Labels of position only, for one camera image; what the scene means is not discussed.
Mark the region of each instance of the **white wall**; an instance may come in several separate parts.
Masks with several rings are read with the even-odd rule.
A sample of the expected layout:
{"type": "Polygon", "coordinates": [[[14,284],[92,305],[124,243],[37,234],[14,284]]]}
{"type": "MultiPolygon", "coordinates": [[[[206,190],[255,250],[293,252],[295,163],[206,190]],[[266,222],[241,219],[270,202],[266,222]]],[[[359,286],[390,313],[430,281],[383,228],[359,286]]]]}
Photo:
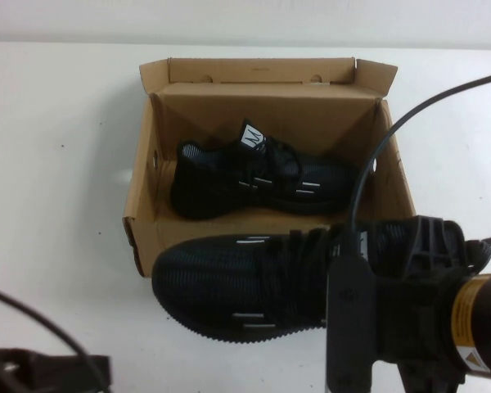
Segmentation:
{"type": "Polygon", "coordinates": [[[491,48],[491,0],[0,0],[0,40],[491,48]]]}

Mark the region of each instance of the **white table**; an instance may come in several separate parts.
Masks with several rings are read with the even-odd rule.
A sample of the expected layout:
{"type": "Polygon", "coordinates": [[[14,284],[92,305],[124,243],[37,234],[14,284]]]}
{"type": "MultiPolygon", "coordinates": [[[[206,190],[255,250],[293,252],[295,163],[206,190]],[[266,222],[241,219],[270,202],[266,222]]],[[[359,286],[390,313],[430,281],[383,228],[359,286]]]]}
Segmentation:
{"type": "MultiPolygon", "coordinates": [[[[168,56],[387,62],[399,66],[389,95],[398,119],[491,74],[491,52],[0,43],[0,289],[110,355],[120,393],[322,391],[325,331],[211,341],[169,319],[137,275],[121,217],[145,100],[138,65],[168,56]]],[[[430,108],[398,139],[417,212],[491,236],[491,85],[430,108]]],[[[2,305],[0,346],[68,353],[2,305]]],[[[491,393],[491,381],[470,377],[461,389],[478,390],[491,393]]],[[[374,367],[373,391],[403,391],[396,367],[374,367]]]]}

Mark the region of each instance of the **shoe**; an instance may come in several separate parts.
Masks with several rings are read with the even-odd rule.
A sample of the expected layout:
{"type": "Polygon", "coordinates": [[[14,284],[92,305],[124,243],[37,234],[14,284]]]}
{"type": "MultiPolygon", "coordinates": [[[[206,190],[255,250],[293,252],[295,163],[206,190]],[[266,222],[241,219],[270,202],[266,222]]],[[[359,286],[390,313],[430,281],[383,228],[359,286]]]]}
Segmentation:
{"type": "Polygon", "coordinates": [[[204,150],[178,145],[171,204],[189,219],[211,219],[247,206],[301,215],[344,209],[358,171],[339,161],[307,156],[265,137],[248,120],[235,142],[204,150]]]}
{"type": "MultiPolygon", "coordinates": [[[[363,224],[361,247],[375,274],[399,279],[415,246],[418,218],[363,224]]],[[[441,223],[441,251],[462,258],[463,234],[441,223]]],[[[184,327],[220,341],[255,342],[326,326],[327,269],[339,250],[340,230],[308,234],[229,235],[180,243],[162,253],[152,272],[153,292],[184,327]]]]}

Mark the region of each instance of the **black mount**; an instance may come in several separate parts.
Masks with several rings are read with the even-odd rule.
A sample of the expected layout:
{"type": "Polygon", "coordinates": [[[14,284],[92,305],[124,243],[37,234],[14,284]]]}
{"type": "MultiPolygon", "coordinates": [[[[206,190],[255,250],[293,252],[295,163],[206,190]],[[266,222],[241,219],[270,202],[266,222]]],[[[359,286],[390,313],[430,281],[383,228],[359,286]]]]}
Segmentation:
{"type": "Polygon", "coordinates": [[[407,244],[394,258],[372,260],[381,246],[379,223],[362,226],[346,242],[362,243],[358,252],[345,255],[340,246],[340,255],[331,256],[327,386],[332,393],[368,393],[377,360],[398,365],[407,393],[455,393],[465,381],[450,331],[458,288],[475,274],[462,230],[454,222],[421,216],[395,225],[407,234],[407,244]]]}
{"type": "MultiPolygon", "coordinates": [[[[109,357],[92,355],[91,360],[111,384],[109,357]]],[[[91,370],[78,356],[49,356],[23,349],[0,349],[0,369],[15,384],[32,392],[96,392],[91,370]]],[[[12,390],[0,380],[0,393],[12,390]]]]}

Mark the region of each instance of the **shoe box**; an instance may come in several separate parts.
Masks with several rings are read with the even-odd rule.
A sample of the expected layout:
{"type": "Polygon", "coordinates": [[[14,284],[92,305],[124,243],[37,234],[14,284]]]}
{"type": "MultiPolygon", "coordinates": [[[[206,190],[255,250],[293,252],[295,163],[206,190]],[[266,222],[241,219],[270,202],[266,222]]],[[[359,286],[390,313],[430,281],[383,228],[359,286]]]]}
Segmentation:
{"type": "MultiPolygon", "coordinates": [[[[124,227],[138,272],[189,239],[223,234],[288,233],[342,223],[346,212],[292,215],[266,208],[189,220],[171,206],[177,145],[221,147],[244,118],[299,152],[361,165],[391,125],[385,96],[397,67],[354,58],[180,59],[140,66],[143,108],[124,227]]],[[[415,215],[394,137],[367,182],[359,219],[415,215]]]]}

